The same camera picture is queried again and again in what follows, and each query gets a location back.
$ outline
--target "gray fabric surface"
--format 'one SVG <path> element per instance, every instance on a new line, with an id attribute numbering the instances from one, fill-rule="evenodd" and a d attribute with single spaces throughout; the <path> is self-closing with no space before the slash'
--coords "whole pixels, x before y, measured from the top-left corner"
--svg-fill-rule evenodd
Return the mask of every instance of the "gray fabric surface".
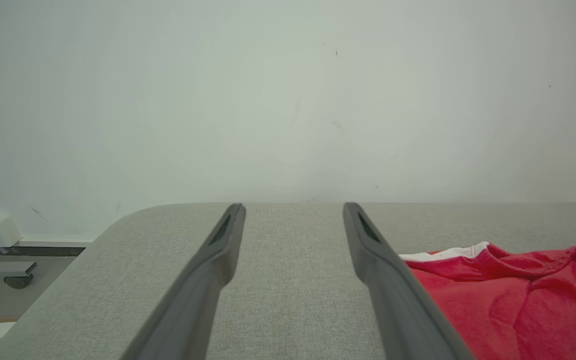
<path id="1" fill-rule="evenodd" d="M 117 221 L 5 335 L 0 359 L 119 358 L 226 206 L 166 205 Z M 246 207 L 237 271 L 221 293 L 207 358 L 384 358 L 342 205 Z M 401 254 L 481 241 L 514 253 L 576 244 L 576 203 L 363 207 Z"/>

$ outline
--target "gray floor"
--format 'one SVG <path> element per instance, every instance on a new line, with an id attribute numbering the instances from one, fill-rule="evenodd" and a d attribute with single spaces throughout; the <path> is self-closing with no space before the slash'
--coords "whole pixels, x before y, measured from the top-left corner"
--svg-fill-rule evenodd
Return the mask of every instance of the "gray floor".
<path id="1" fill-rule="evenodd" d="M 37 262 L 34 279 L 24 289 L 13 289 L 0 276 L 0 317 L 23 315 L 76 257 L 0 256 L 5 262 Z"/>

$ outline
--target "white wall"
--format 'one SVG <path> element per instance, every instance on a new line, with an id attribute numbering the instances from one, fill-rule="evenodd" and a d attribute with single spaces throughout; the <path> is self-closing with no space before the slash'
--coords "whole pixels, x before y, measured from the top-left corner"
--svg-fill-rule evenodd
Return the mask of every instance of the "white wall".
<path id="1" fill-rule="evenodd" d="M 0 0 L 26 237 L 349 200 L 576 201 L 576 1 Z"/>

